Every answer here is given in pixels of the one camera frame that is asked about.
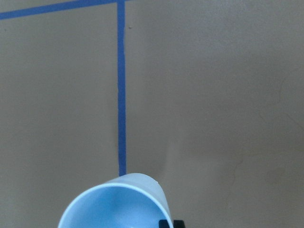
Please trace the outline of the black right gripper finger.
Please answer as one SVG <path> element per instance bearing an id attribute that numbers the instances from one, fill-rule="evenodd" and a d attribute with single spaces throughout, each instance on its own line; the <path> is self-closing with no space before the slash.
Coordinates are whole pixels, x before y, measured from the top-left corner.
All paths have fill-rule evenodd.
<path id="1" fill-rule="evenodd" d="M 167 220 L 159 220 L 159 228 L 170 228 Z M 174 220 L 173 228 L 185 228 L 185 223 L 183 220 Z"/>

